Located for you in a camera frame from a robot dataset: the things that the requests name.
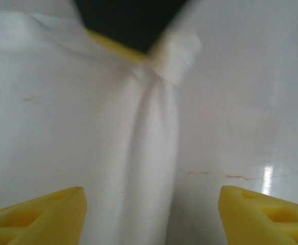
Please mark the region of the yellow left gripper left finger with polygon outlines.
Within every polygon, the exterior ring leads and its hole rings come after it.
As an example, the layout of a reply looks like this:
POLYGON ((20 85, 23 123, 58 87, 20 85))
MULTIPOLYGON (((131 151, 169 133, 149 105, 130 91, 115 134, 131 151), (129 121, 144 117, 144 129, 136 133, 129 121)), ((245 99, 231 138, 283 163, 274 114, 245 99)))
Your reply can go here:
POLYGON ((86 212, 79 186, 0 209, 0 244, 79 244, 86 212))

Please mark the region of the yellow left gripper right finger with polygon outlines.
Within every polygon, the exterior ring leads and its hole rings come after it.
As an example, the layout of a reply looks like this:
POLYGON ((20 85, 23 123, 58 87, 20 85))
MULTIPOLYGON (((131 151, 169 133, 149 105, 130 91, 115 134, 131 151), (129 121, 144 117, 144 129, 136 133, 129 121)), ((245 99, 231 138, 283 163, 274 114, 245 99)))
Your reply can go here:
POLYGON ((228 244, 298 244, 298 204, 223 186, 219 215, 228 244))

